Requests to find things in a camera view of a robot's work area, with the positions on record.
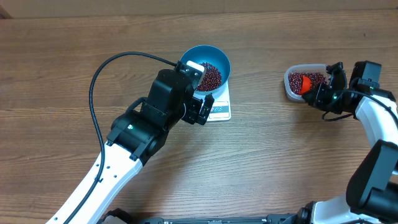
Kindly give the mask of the red scoop blue handle tip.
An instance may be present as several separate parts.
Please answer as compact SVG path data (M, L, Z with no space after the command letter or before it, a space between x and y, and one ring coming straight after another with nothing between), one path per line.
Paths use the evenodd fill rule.
M302 77L302 86L299 91L299 95L303 95L307 91L311 89L312 81L309 77L303 76Z

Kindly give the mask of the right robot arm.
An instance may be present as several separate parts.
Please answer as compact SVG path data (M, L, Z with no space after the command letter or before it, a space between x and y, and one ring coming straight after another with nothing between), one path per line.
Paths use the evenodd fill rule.
M281 223L397 223L397 104L381 89L381 64L356 62L347 78L342 62L290 67L287 96L336 119L352 116L365 130L371 150L350 178L344 195L310 202Z

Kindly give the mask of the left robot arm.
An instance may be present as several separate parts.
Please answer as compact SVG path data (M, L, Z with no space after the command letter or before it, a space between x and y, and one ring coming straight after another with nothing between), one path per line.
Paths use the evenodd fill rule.
M206 68L192 61L161 70L147 97L137 99L111 126L101 154L49 223L96 223L119 191L164 146L180 120L204 125L212 95L194 97Z

